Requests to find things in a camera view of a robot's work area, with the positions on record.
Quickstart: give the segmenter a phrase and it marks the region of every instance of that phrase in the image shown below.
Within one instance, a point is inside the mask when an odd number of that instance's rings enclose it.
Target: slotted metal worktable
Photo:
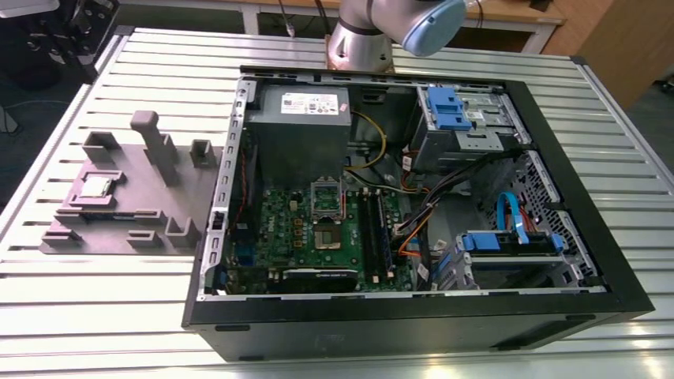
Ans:
[[[154,110],[174,144],[224,145],[240,65],[324,67],[323,41],[136,29],[114,36],[0,216],[0,375],[86,377],[654,377],[674,370],[674,184],[593,74],[568,58],[448,50],[399,73],[524,81],[636,271],[656,311],[507,355],[225,364],[180,328],[189,257],[48,256],[37,246],[85,159],[93,130],[141,143]]]

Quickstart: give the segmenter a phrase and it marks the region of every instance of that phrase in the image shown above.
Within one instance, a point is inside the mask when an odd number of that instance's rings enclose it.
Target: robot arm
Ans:
[[[28,49],[49,54],[90,84],[117,9],[117,0],[0,0],[0,22],[22,32]]]
[[[339,24],[328,44],[335,69],[384,71],[391,39],[416,56],[444,47],[475,0],[341,0]]]

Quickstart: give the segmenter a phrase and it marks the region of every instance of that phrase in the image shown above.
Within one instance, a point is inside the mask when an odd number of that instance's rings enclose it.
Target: power supply label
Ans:
[[[337,95],[324,93],[285,93],[281,97],[281,113],[339,114]]]

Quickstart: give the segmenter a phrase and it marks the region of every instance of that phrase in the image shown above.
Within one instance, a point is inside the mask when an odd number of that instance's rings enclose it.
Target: open computer tower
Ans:
[[[241,68],[182,327],[228,361],[532,349],[652,310],[516,81]]]

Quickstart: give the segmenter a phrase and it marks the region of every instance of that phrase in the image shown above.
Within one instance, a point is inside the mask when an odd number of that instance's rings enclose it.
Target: ram slot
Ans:
[[[383,254],[381,245],[381,218],[379,217],[379,195],[375,193],[369,194],[368,199],[368,211],[369,211],[369,230],[372,231],[372,250],[376,262],[376,271],[381,275],[380,278],[387,277],[387,263]]]
[[[383,252],[383,261],[384,261],[384,269],[387,270],[387,278],[392,278],[392,253],[391,253],[391,240],[388,238],[388,229],[387,229],[387,211],[383,206],[383,196],[376,192],[376,206],[377,206],[377,215],[379,215],[379,233],[380,233],[380,242],[381,242],[381,252]]]
[[[372,233],[369,227],[369,212],[367,211],[368,199],[365,190],[363,190],[363,192],[357,194],[356,199],[357,199],[357,228],[360,229],[361,261],[365,273],[365,280],[372,283],[379,283],[379,275],[376,272],[376,255],[372,250]]]

